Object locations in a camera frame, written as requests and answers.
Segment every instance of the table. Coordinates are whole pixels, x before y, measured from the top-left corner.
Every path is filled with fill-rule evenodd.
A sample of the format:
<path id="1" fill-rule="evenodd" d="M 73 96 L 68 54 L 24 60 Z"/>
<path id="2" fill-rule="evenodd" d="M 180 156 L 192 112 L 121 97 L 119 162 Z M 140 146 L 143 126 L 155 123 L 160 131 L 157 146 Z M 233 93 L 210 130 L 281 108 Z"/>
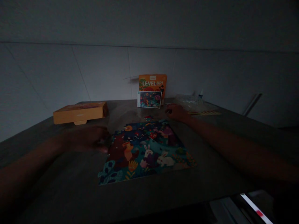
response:
<path id="1" fill-rule="evenodd" d="M 137 100 L 107 104 L 107 117 L 90 120 L 82 127 L 105 125 L 113 133 L 126 123 L 145 122 L 143 117 L 147 115 L 166 118 L 163 108 L 137 108 Z M 197 118 L 263 144 L 299 164 L 295 135 L 223 108 L 219 112 L 222 115 Z M 31 203 L 16 222 L 109 223 L 256 189 L 186 125 L 175 121 L 170 121 L 170 125 L 197 161 L 196 168 L 98 186 L 97 173 L 103 168 L 106 155 L 68 152 L 51 165 L 31 190 Z M 54 125 L 50 117 L 0 143 L 0 166 L 20 158 L 47 138 L 76 128 L 81 127 L 73 123 Z"/>

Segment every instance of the cardboard box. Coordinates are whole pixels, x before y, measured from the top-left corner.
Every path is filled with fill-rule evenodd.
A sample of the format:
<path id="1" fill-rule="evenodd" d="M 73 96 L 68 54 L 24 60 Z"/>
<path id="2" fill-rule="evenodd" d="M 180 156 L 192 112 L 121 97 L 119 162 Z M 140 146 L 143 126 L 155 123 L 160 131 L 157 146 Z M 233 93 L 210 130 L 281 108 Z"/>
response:
<path id="1" fill-rule="evenodd" d="M 85 124 L 87 120 L 104 118 L 108 113 L 106 102 L 75 104 L 53 112 L 54 124 L 74 122 Z"/>
<path id="2" fill-rule="evenodd" d="M 161 105 L 164 105 L 167 75 L 139 75 L 139 91 L 162 92 Z"/>

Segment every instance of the jigsaw puzzle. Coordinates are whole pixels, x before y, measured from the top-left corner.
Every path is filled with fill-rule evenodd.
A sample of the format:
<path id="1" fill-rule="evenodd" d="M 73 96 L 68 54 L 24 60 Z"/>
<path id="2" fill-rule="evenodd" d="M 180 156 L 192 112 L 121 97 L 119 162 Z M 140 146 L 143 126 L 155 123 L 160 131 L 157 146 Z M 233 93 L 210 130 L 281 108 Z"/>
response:
<path id="1" fill-rule="evenodd" d="M 166 120 L 126 124 L 112 138 L 99 185 L 197 165 Z"/>

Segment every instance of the forearm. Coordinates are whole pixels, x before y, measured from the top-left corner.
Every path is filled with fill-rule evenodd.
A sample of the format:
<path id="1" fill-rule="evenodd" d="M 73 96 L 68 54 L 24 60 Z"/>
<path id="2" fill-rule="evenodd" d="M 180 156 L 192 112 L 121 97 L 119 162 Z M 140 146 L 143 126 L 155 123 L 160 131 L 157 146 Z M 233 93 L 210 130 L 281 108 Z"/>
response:
<path id="1" fill-rule="evenodd" d="M 191 116 L 183 122 L 247 174 L 263 179 L 290 182 L 298 180 L 298 168 L 286 163 L 266 148 Z"/>
<path id="2" fill-rule="evenodd" d="M 16 162 L 0 170 L 0 210 L 8 208 L 62 153 L 61 145 L 45 142 Z"/>

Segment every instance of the puzzle picture card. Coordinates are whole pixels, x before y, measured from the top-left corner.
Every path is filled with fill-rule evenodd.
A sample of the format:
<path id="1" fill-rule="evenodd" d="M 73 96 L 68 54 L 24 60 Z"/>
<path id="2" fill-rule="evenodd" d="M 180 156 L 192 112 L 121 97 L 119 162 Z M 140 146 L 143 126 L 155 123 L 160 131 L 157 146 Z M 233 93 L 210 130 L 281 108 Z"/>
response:
<path id="1" fill-rule="evenodd" d="M 157 108 L 161 107 L 162 92 L 138 91 L 137 107 Z"/>

